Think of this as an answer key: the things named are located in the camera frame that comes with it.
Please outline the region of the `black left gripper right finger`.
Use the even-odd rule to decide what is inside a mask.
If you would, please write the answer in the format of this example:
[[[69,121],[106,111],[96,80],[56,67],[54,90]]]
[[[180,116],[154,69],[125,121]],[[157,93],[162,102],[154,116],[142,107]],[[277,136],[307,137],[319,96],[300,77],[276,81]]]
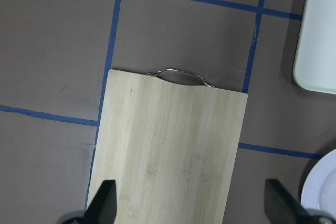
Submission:
[[[270,223],[312,223],[313,217],[277,179],[266,179],[264,211]]]

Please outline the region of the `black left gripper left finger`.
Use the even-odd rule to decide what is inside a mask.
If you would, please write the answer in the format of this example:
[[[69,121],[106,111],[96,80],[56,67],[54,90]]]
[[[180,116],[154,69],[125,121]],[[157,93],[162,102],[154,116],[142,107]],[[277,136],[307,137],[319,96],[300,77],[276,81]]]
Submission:
[[[115,180],[104,180],[87,208],[83,218],[87,223],[113,224],[117,216]]]

